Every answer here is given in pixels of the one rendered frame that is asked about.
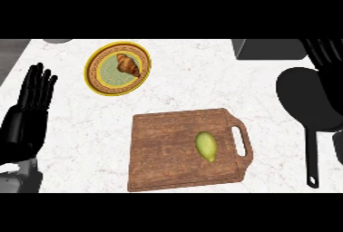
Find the yellow-green lemon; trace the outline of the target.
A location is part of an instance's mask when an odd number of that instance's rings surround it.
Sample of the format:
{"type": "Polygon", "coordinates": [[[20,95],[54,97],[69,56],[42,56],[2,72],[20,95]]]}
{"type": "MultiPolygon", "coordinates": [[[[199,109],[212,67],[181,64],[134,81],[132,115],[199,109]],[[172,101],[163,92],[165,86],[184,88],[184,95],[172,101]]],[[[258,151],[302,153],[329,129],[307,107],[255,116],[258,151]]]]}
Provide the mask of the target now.
{"type": "Polygon", "coordinates": [[[196,148],[202,157],[213,162],[218,153],[218,142],[213,135],[208,131],[202,131],[196,136],[196,148]]]}

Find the dark grey appliance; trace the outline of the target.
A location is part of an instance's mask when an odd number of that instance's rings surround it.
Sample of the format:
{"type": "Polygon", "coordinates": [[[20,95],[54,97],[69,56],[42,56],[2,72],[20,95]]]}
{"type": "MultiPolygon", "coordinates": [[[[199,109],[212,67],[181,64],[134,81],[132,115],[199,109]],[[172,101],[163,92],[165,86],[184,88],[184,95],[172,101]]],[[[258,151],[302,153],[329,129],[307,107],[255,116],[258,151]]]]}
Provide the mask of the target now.
{"type": "Polygon", "coordinates": [[[234,39],[239,60],[302,60],[308,52],[298,39],[234,39]]]}

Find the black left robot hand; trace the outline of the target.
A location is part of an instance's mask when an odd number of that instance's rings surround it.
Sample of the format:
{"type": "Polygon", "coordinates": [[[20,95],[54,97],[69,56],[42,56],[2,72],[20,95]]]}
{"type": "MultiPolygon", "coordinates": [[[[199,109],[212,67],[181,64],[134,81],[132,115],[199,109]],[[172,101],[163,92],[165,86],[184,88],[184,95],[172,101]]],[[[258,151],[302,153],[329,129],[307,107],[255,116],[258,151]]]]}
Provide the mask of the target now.
{"type": "Polygon", "coordinates": [[[0,126],[0,165],[33,159],[43,147],[57,81],[51,69],[43,70],[43,63],[30,67],[18,102],[0,126]]]}

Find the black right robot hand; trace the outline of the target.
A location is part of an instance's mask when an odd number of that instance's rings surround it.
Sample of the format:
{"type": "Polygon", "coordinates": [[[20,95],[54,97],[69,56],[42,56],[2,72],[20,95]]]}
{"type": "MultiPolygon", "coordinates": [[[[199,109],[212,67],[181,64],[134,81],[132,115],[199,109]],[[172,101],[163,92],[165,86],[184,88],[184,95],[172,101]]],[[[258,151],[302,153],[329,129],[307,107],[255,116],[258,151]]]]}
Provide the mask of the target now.
{"type": "Polygon", "coordinates": [[[301,40],[315,70],[305,69],[307,109],[315,115],[311,126],[333,131],[336,158],[343,165],[343,41],[301,40]]]}

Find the brown croissant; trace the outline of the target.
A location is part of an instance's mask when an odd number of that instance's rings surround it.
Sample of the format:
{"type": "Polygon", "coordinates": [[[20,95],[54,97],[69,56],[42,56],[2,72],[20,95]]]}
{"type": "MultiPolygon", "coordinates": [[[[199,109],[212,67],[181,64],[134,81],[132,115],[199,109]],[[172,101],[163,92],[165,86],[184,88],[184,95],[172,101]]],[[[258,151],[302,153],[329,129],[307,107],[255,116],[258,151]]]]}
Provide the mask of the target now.
{"type": "Polygon", "coordinates": [[[135,60],[125,54],[117,54],[119,66],[117,69],[122,73],[132,74],[137,78],[141,77],[140,67],[135,60]]]}

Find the black frying pan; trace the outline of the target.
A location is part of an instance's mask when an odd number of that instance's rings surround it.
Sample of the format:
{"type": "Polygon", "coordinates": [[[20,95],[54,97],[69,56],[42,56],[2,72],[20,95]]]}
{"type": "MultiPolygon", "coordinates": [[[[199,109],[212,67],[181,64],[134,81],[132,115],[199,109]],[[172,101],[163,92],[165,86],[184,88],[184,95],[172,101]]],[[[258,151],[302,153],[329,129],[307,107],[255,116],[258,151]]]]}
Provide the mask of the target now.
{"type": "Polygon", "coordinates": [[[343,115],[335,110],[323,88],[318,73],[310,68],[293,67],[278,76],[278,101],[305,127],[308,185],[320,187],[317,132],[343,129],[343,115]]]}

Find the brown wooden cutting board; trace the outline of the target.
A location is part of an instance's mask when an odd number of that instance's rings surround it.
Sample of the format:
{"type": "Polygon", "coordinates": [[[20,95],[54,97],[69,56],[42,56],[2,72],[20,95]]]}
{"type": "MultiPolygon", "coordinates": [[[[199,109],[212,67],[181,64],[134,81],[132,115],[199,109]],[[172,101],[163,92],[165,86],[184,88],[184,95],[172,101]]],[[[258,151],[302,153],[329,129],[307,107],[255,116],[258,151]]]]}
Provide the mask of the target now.
{"type": "Polygon", "coordinates": [[[134,116],[129,191],[240,182],[252,159],[247,128],[228,110],[134,116]],[[196,136],[203,131],[218,142],[213,161],[202,157],[196,148],[196,136]]]}

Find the yellow patterned plate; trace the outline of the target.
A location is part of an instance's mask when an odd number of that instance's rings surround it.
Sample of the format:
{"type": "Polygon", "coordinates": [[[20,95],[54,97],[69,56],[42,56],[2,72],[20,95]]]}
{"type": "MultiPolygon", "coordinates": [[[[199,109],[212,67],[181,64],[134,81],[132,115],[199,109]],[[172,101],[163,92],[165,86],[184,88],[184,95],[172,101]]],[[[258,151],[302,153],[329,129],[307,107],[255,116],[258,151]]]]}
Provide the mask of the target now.
{"type": "Polygon", "coordinates": [[[144,83],[151,73],[151,56],[147,49],[134,42],[116,42],[101,47],[85,66],[85,82],[91,89],[107,96],[132,92],[144,83]],[[141,77],[120,72],[117,54],[125,53],[137,62],[141,77]]]}

